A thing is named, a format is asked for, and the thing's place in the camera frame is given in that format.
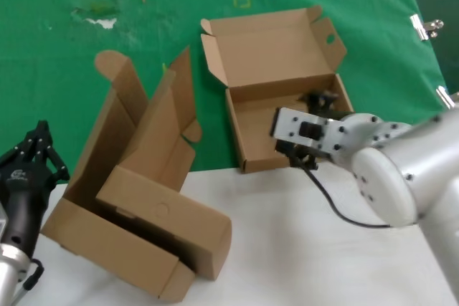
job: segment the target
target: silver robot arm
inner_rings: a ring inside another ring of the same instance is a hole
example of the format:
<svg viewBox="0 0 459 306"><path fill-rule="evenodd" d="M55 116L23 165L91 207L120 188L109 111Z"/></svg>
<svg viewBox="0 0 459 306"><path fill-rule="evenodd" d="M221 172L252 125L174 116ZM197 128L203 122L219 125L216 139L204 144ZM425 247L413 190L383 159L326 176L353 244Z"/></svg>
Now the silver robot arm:
<svg viewBox="0 0 459 306"><path fill-rule="evenodd" d="M459 302L459 109L410 126L371 114L340 120L281 108L272 136L353 173L394 227L418 223Z"/></svg>

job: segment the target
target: cardboard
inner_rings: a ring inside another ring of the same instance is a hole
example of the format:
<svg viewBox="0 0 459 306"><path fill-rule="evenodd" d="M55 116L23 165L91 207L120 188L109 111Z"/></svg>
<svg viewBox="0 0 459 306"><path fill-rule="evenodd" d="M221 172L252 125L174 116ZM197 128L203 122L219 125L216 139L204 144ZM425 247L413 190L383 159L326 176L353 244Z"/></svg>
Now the cardboard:
<svg viewBox="0 0 459 306"><path fill-rule="evenodd" d="M182 301L195 274L216 279L230 219L179 194L194 160L189 50L148 97L132 61L95 60L111 83L66 192L42 233L161 300Z"/></svg>
<svg viewBox="0 0 459 306"><path fill-rule="evenodd" d="M336 70L346 48L322 8L201 21L209 71L226 90L243 172L289 166L269 135L277 107L307 111L310 91L339 95L336 110L352 105Z"/></svg>

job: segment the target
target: green backdrop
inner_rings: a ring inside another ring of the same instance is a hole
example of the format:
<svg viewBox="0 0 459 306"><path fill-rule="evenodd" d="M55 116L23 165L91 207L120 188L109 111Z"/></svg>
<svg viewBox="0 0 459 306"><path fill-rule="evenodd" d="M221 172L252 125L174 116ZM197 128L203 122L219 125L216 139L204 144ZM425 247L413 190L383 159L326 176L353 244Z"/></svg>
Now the green backdrop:
<svg viewBox="0 0 459 306"><path fill-rule="evenodd" d="M152 94L163 64L191 45L204 136L194 170L236 166L224 87L207 71L203 17L242 16L321 4L348 48L339 72L357 111L415 123L441 107L443 85L429 43L410 15L415 0L0 0L0 152L48 119L55 147L73 170L109 85L94 68L102 49L132 57ZM116 18L113 29L85 18Z"/></svg>

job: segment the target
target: cardboard box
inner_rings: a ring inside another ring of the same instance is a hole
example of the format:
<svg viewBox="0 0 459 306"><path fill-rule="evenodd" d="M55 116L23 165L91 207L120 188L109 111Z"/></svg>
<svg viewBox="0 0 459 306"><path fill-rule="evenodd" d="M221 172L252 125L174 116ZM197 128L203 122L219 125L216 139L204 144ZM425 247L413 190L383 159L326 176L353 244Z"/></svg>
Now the cardboard box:
<svg viewBox="0 0 459 306"><path fill-rule="evenodd" d="M111 89L42 233L161 300L182 301L195 273L217 278L231 243L227 216L179 194L195 154L187 140L202 136L189 50L149 101L129 58L105 51L95 65Z"/></svg>
<svg viewBox="0 0 459 306"><path fill-rule="evenodd" d="M227 106L244 172L289 166L269 135L277 107L307 111L310 91L339 95L334 109L352 111L336 70L346 48L320 6L201 21L209 71L228 89Z"/></svg>

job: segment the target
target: metal bracket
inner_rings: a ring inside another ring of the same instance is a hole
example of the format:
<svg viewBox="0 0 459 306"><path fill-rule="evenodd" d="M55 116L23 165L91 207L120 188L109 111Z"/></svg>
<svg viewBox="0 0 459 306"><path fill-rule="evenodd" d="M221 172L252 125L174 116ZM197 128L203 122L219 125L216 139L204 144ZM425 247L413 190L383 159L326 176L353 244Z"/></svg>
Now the metal bracket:
<svg viewBox="0 0 459 306"><path fill-rule="evenodd" d="M442 29L445 25L443 21L439 19L429 21L428 23L422 23L418 14L413 14L410 19L421 41L436 38L438 36L438 30Z"/></svg>

